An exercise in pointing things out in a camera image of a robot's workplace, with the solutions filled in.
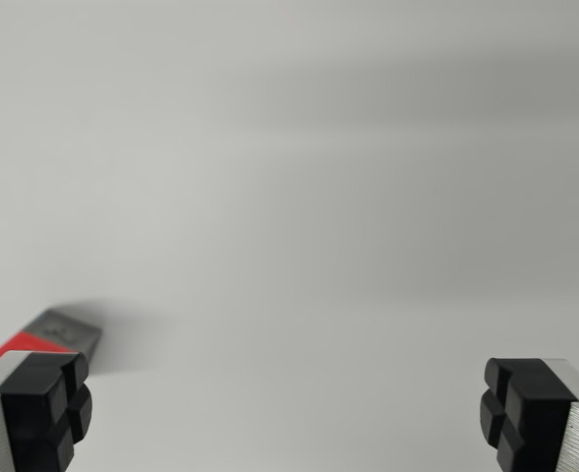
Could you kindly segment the black padded gripper right finger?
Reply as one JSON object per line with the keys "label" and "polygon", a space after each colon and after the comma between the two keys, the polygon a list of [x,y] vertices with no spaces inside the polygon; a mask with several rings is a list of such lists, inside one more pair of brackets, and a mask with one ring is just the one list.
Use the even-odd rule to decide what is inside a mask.
{"label": "black padded gripper right finger", "polygon": [[490,358],[480,402],[503,471],[579,471],[579,372],[564,359]]}

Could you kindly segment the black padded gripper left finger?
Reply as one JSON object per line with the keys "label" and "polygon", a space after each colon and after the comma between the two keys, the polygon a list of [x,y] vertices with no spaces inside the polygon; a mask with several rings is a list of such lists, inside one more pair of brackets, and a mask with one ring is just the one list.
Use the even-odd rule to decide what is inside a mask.
{"label": "black padded gripper left finger", "polygon": [[0,357],[0,471],[65,471],[89,428],[88,361],[80,352]]}

